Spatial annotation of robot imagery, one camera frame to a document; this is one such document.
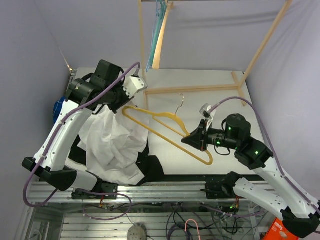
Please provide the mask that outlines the yellow plastic hanger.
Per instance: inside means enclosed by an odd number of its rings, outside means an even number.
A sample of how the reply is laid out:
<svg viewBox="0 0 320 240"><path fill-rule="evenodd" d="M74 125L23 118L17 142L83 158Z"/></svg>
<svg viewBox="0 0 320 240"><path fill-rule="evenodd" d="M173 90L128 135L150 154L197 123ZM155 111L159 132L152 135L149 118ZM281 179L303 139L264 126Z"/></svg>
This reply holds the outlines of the yellow plastic hanger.
<svg viewBox="0 0 320 240"><path fill-rule="evenodd" d="M200 163L202 163L202 164L204 164L206 166L211 166L214 163L214 158L213 158L212 154L208 150L204 151L206 153L206 155L208 156L208 161L205 161L204 159L202 159L199 156L193 154L192 152L190 152L186 148L180 146L179 144L175 143L171 139L165 137L164 135L162 135L158 131L156 131L153 128L147 126L146 124L142 123L141 121L137 120L136 118L134 118L133 116L131 116L131 115L129 115L127 113L128 110L133 110L133 111L136 111L136 112L139 112L139 113L143 113L143 114L149 115L149 116L152 117L152 119L154 121L156 121L158 124L162 125L163 127L169 129L173 133L176 133L177 135L179 135L179 136L181 136L183 138L184 137L189 137L191 134L188 132L188 130L187 130L184 122L182 121L182 119L177 116L178 110L183 107L184 101L185 101L184 95L182 93L180 93L179 95L182 97L181 98L181 103L176 108L175 113L172 113L172 112L153 112L153 111L150 111L150 110L138 108L136 106L125 106L122 109L122 114L126 118L128 118L129 120L133 121L134 123L138 124L139 126L143 127L144 129L148 130L152 134L156 135L157 137L159 137L162 140L166 141L167 143L171 144L172 146L174 146L175 148L177 148L180 151L184 152L185 154L187 154L187 155L191 156L192 158L196 159ZM171 126L165 124L163 121L160 120L160 118L172 120L173 122L175 122L180 127L182 132L179 132L178 130L172 128Z"/></svg>

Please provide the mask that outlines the white shirt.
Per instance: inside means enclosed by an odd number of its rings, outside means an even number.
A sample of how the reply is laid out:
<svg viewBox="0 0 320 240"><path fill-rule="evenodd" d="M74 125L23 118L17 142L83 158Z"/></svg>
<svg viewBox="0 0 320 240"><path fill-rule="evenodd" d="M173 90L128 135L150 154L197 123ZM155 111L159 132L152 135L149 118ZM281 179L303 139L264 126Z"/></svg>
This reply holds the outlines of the white shirt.
<svg viewBox="0 0 320 240"><path fill-rule="evenodd" d="M85 160L87 171L100 179L137 185L144 174L137 160L148 141L149 132L122 114L99 106L82 126L75 149Z"/></svg>

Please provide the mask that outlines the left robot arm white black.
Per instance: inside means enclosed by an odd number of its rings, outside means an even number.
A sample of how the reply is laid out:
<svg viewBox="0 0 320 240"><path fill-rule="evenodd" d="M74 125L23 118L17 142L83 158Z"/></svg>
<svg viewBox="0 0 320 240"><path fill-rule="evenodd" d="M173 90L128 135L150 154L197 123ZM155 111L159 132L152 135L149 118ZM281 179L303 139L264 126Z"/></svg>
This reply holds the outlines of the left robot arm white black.
<svg viewBox="0 0 320 240"><path fill-rule="evenodd" d="M100 60L95 72L74 79L67 88L61 112L45 143L33 157L25 157L22 166L58 191L82 189L89 198L98 198L103 180L87 170L67 166L66 159L81 128L99 105L115 114L147 88L139 76L140 66L135 63L135 73L128 75L128 70Z"/></svg>

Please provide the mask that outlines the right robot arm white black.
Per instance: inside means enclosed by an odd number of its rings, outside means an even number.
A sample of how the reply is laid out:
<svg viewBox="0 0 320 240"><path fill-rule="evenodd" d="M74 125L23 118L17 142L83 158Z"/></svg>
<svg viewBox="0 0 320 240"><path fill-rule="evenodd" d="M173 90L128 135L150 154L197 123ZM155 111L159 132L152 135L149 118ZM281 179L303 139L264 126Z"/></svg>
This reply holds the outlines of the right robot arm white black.
<svg viewBox="0 0 320 240"><path fill-rule="evenodd" d="M302 188L281 171L275 154L251 136L251 124L240 114L231 114L223 122L224 129L207 127L201 120L198 128L181 141L197 150L208 145L234 150L234 157L263 178L275 191L270 193L254 186L244 176L231 171L221 181L220 192L226 198L242 197L254 202L280 219L284 227L299 238L306 238L320 225L320 202L299 195Z"/></svg>

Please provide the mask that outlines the light wooden hanger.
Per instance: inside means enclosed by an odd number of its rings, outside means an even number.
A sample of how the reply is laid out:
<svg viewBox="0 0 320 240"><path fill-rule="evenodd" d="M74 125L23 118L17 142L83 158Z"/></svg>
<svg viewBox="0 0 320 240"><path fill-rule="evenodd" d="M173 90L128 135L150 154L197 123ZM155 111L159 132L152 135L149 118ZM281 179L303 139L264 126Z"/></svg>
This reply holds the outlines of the light wooden hanger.
<svg viewBox="0 0 320 240"><path fill-rule="evenodd" d="M152 63L152 68L154 70L159 70L160 69L160 61L161 61L161 53L162 53L162 47L163 47L163 41L164 41L164 35L165 35L165 30L166 30L166 25L168 21L168 17L170 14L170 11L174 7L174 2L172 0L166 0L165 1L165 13L161 22L161 28L159 30L158 38L157 38L157 44L154 52L154 58L153 58L153 63Z"/></svg>

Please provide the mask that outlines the blue plaid shirt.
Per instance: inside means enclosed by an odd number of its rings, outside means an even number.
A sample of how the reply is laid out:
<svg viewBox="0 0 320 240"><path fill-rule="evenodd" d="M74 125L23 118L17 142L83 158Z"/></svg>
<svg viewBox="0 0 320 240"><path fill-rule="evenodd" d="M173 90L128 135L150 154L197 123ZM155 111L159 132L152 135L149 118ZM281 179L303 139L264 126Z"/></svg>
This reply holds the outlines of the blue plaid shirt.
<svg viewBox="0 0 320 240"><path fill-rule="evenodd" d="M55 124L58 120L58 117L60 116L60 113L62 111L63 103L66 100L66 98L63 96L58 101L55 102L53 107L53 123Z"/></svg>

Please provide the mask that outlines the teal plastic hanger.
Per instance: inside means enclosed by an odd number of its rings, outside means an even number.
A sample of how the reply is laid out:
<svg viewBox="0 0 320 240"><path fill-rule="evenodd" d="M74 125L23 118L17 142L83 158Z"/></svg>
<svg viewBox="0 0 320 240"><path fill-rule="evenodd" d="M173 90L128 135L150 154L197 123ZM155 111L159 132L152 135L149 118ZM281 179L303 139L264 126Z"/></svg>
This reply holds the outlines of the teal plastic hanger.
<svg viewBox="0 0 320 240"><path fill-rule="evenodd" d="M165 12L167 10L167 5L164 0L156 1L156 12L155 12L155 22L152 29L152 41L150 47L150 54L148 62L146 65L146 72L148 72L152 67L155 59L157 43L159 39L160 30L163 24Z"/></svg>

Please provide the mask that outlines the black garment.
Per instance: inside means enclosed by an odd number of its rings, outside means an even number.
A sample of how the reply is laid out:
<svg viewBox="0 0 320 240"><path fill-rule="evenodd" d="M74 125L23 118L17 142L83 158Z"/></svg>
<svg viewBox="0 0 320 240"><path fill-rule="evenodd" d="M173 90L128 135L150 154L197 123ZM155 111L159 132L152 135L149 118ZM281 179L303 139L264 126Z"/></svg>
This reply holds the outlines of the black garment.
<svg viewBox="0 0 320 240"><path fill-rule="evenodd" d="M105 182L141 186L149 182L161 181L165 174L159 159L155 155L149 155L150 150L147 145L143 152L140 152L136 163L133 165L134 171L131 170L103 170L98 177Z"/></svg>

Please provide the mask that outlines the grey perforated shoe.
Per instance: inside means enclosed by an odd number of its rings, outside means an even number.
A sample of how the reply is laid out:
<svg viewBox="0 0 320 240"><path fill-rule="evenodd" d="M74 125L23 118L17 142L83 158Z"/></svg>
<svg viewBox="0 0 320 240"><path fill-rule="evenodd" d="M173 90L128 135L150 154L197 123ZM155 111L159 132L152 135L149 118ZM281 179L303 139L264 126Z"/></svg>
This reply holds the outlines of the grey perforated shoe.
<svg viewBox="0 0 320 240"><path fill-rule="evenodd" d="M127 232L127 240L147 240L147 228L142 223L133 225Z"/></svg>

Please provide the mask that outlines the orange box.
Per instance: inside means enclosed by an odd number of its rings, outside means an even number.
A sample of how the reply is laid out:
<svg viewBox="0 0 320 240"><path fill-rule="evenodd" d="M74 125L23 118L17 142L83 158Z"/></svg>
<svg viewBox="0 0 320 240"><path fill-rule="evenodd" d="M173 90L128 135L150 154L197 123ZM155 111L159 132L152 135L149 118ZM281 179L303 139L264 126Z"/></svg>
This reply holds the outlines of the orange box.
<svg viewBox="0 0 320 240"><path fill-rule="evenodd" d="M263 240L299 240L299 237L290 233L283 225L283 222L275 218Z"/></svg>

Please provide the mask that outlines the aluminium frame rail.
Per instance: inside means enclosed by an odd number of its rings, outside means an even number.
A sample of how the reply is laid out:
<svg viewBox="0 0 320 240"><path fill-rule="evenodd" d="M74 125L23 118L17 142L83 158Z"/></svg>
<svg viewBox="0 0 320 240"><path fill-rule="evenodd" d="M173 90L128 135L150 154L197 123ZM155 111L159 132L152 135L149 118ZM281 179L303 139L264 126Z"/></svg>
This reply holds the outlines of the aluminium frame rail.
<svg viewBox="0 0 320 240"><path fill-rule="evenodd" d="M271 194L278 195L270 185L264 181L253 181L255 187L265 189ZM201 189L205 188L205 182L150 182L141 186L119 185L117 192L132 199L133 203L169 203L169 202L213 202L215 200L232 201L234 199L223 194L214 193L207 198L207 194ZM27 199L32 203L44 202L54 191L54 187L45 182L32 183L29 187ZM72 197L73 188L66 191L58 191L48 201L49 203L99 203L100 198L75 199ZM127 198L117 196L116 199L107 199L109 203L127 203Z"/></svg>

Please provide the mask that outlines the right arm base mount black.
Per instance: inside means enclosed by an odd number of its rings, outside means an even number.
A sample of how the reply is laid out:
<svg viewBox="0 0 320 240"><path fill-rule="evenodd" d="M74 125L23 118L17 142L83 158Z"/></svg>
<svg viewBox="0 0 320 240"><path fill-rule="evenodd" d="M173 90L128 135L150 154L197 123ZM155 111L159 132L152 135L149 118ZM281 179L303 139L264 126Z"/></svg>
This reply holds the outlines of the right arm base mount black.
<svg viewBox="0 0 320 240"><path fill-rule="evenodd" d="M240 174L232 171L219 181L213 179L206 182L200 191L206 194L207 199L235 199L234 187L241 178Z"/></svg>

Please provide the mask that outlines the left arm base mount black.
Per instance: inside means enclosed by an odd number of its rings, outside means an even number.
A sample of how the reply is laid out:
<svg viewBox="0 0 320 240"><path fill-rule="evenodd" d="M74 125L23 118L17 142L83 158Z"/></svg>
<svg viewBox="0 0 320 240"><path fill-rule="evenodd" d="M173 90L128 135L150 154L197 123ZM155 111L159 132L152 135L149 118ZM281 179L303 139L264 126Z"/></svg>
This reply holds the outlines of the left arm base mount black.
<svg viewBox="0 0 320 240"><path fill-rule="evenodd" d="M107 195L104 196L104 199L107 200L115 200L117 198L116 195L110 195L115 194L118 192L118 184L116 183L109 183L109 182L98 182L97 185L94 187L91 192L93 193L107 193ZM79 189L74 189L71 194L72 200L101 200L102 195L95 195L92 193L83 192Z"/></svg>

